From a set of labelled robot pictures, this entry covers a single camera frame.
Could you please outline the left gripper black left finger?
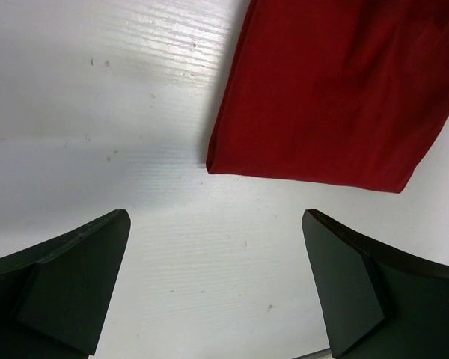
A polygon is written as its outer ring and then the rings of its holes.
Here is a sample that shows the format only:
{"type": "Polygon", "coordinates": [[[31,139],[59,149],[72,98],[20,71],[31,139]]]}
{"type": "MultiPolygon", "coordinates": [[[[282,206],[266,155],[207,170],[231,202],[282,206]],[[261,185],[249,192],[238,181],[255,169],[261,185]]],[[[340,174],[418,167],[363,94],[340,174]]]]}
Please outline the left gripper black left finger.
{"type": "Polygon", "coordinates": [[[0,258],[0,358],[94,355],[130,228],[116,209],[0,258]]]}

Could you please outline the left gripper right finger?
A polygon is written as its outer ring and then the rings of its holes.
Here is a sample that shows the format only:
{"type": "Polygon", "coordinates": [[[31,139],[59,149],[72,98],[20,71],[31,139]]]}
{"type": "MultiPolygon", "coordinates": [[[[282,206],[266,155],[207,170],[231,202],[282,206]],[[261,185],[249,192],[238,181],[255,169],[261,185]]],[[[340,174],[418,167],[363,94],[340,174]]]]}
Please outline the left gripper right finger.
{"type": "Polygon", "coordinates": [[[302,229],[332,357],[449,358],[449,266],[315,209],[302,229]]]}

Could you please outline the red shirt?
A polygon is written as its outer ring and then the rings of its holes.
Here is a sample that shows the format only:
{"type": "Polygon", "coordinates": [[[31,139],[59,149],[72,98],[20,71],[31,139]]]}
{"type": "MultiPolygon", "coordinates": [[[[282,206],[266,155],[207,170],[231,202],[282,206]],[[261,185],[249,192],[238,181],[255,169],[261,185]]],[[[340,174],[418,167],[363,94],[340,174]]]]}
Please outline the red shirt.
{"type": "Polygon", "coordinates": [[[399,193],[449,117],[449,1],[251,1],[206,168],[399,193]]]}

